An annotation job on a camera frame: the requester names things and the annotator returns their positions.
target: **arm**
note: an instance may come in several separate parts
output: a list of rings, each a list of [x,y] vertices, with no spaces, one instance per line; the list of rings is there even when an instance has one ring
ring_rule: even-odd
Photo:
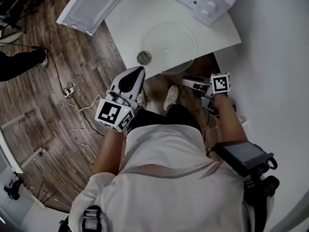
[[[117,175],[119,172],[124,134],[108,130],[104,137],[99,154],[92,168],[93,174],[108,172]]]
[[[216,94],[214,100],[214,105],[218,108],[220,115],[222,141],[247,140],[246,133],[229,98],[224,94]]]

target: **black trousers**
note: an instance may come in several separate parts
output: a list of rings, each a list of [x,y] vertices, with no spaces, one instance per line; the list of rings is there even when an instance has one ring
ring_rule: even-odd
[[[201,131],[196,118],[182,105],[172,105],[166,117],[140,109],[130,122],[128,133],[137,127],[149,125],[187,125]]]
[[[0,52],[0,81],[8,81],[19,76],[37,64],[43,63],[45,58],[46,53],[42,49],[17,53],[13,57],[6,56],[5,53]]]

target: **microwave door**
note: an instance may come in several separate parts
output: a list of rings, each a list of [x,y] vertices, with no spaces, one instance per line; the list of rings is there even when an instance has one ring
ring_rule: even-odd
[[[70,0],[59,24],[93,35],[100,23],[120,0]]]

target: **hand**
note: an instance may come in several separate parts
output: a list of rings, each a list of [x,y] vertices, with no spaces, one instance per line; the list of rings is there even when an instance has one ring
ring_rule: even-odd
[[[231,105],[230,99],[223,93],[215,94],[213,99],[214,99],[214,106],[217,107],[218,109],[226,105]]]

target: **shoe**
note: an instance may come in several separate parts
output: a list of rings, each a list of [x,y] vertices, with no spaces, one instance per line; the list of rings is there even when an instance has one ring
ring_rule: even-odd
[[[166,99],[164,101],[163,105],[164,110],[167,111],[170,104],[176,104],[177,98],[178,98],[178,87],[176,85],[173,85],[169,88],[168,95],[166,96]]]
[[[145,100],[144,89],[141,90],[141,93],[138,95],[136,102],[138,106],[146,110],[146,100]]]
[[[48,65],[48,55],[47,55],[47,51],[45,50],[45,53],[46,53],[46,58],[44,59],[44,62],[39,64],[39,66],[43,69],[45,69]]]

